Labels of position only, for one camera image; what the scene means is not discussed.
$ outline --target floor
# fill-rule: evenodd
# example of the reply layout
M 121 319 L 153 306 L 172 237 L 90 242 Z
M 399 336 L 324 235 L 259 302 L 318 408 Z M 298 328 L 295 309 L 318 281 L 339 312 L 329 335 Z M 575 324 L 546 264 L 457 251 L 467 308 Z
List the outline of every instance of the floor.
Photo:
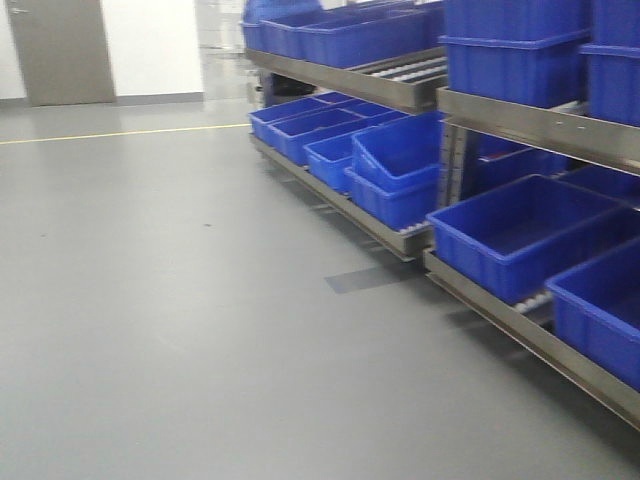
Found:
M 640 476 L 637 432 L 262 159 L 248 109 L 0 112 L 0 478 Z

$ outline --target stainless steel shelf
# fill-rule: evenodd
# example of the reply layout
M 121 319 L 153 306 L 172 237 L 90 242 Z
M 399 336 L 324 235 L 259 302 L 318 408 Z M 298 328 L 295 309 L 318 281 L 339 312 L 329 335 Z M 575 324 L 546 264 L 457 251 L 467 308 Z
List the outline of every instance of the stainless steel shelf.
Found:
M 522 344 L 582 390 L 640 430 L 640 393 L 425 251 L 429 277 L 500 330 Z
M 640 175 L 640 128 L 576 114 L 584 105 L 545 110 L 443 88 L 438 106 L 453 127 Z
M 436 95 L 447 85 L 444 48 L 403 55 L 351 69 L 246 50 L 254 64 L 312 85 L 416 114 L 436 108 Z
M 311 175 L 305 168 L 299 167 L 284 155 L 250 134 L 253 145 L 270 160 L 291 173 L 300 183 L 322 200 L 333 206 L 372 238 L 403 261 L 420 258 L 422 252 L 432 242 L 432 230 L 427 224 L 419 225 L 400 233 L 391 230 L 385 224 L 355 205 L 345 195 L 335 192 L 322 181 Z

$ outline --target plastic crate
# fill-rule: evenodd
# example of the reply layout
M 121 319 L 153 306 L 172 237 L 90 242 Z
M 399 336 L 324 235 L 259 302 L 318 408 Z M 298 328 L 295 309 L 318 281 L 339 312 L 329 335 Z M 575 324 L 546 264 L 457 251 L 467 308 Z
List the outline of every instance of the plastic crate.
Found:
M 387 192 L 431 182 L 440 170 L 439 112 L 354 135 L 353 170 Z
M 498 157 L 480 157 L 474 172 L 474 194 L 480 194 L 528 175 L 553 175 L 567 169 L 568 159 L 535 148 Z
M 432 48 L 444 30 L 440 5 L 431 9 L 377 9 L 333 22 L 301 28 L 304 57 L 336 68 Z
M 590 4 L 590 0 L 447 0 L 447 35 L 542 40 L 589 28 Z
M 640 390 L 639 270 L 640 240 L 635 240 L 547 282 L 554 295 L 558 338 L 636 390 Z
M 603 249 L 619 202 L 533 175 L 428 216 L 438 256 L 509 304 Z
M 441 37 L 449 88 L 541 108 L 582 100 L 586 64 L 579 48 L 587 38 L 587 31 L 526 42 Z
M 380 125 L 408 115 L 392 108 L 383 107 L 375 103 L 363 102 L 357 105 L 346 107 L 345 110 L 356 113 L 368 120 L 370 126 Z
M 640 126 L 640 48 L 584 45 L 589 56 L 589 107 L 592 117 Z
M 640 47 L 640 2 L 594 0 L 593 41 L 598 45 Z
M 341 109 L 322 111 L 269 126 L 276 136 L 274 147 L 297 165 L 306 165 L 304 146 L 367 127 L 367 120 Z
M 402 230 L 424 222 L 436 208 L 438 179 L 396 192 L 386 192 L 352 168 L 345 169 L 350 182 L 351 199 L 393 230 Z
M 274 138 L 269 130 L 269 125 L 292 117 L 309 115 L 311 113 L 327 110 L 331 105 L 316 98 L 302 98 L 282 105 L 265 108 L 249 114 L 253 133 L 260 140 L 273 145 Z
M 349 192 L 349 179 L 344 170 L 353 162 L 352 133 L 312 143 L 304 149 L 313 176 L 337 192 Z
M 640 206 L 640 177 L 610 168 L 591 165 L 560 178 L 563 182 L 618 198 L 631 206 Z

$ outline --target storage bin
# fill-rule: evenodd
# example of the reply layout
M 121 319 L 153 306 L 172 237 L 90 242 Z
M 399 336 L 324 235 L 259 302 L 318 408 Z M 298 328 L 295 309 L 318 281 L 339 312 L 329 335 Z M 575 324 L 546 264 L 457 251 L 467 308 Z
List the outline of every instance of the storage bin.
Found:
M 447 35 L 542 40 L 589 28 L 590 4 L 590 0 L 447 0 Z
M 432 48 L 444 30 L 441 5 L 406 10 L 377 9 L 340 20 L 303 27 L 304 57 L 336 68 Z
M 439 112 L 354 135 L 353 170 L 387 192 L 431 182 L 440 171 Z
M 367 126 L 367 120 L 355 113 L 331 109 L 285 120 L 269 126 L 276 136 L 274 147 L 297 165 L 306 165 L 304 146 Z
M 640 390 L 640 240 L 547 282 L 555 334 Z
M 304 149 L 313 176 L 336 192 L 349 192 L 349 180 L 344 170 L 353 162 L 353 133 L 312 143 Z
M 598 45 L 640 47 L 640 2 L 594 0 L 593 41 Z
M 386 192 L 352 168 L 345 169 L 350 182 L 351 199 L 393 230 L 424 222 L 427 213 L 436 208 L 437 175 L 431 181 L 395 192 Z
M 276 55 L 283 55 L 295 59 L 304 59 L 304 41 L 298 32 L 305 25 L 338 20 L 345 16 L 352 16 L 349 11 L 342 9 L 316 10 L 273 20 L 262 20 L 263 38 L 267 51 Z
M 441 37 L 447 45 L 449 88 L 551 108 L 586 96 L 579 48 L 587 31 L 538 41 Z
M 380 125 L 381 123 L 390 122 L 399 118 L 407 117 L 408 115 L 392 108 L 383 107 L 375 103 L 363 102 L 350 107 L 345 107 L 345 110 L 353 112 L 368 120 L 370 126 Z
M 327 110 L 331 105 L 316 98 L 302 98 L 282 105 L 251 112 L 249 119 L 253 127 L 253 133 L 260 140 L 273 145 L 274 139 L 270 135 L 269 125 L 278 121 L 297 117 L 301 115 L 309 115 L 311 113 Z
M 606 229 L 596 228 L 597 221 L 621 205 L 533 175 L 428 219 L 443 261 L 515 304 L 542 289 L 553 275 L 610 248 L 610 237 Z
M 535 148 L 525 148 L 498 157 L 480 157 L 472 190 L 477 195 L 528 175 L 564 172 L 567 163 L 567 157 Z
M 640 48 L 584 45 L 592 117 L 640 126 Z
M 640 206 L 640 177 L 610 168 L 591 165 L 560 178 L 563 182 L 618 198 L 631 206 Z

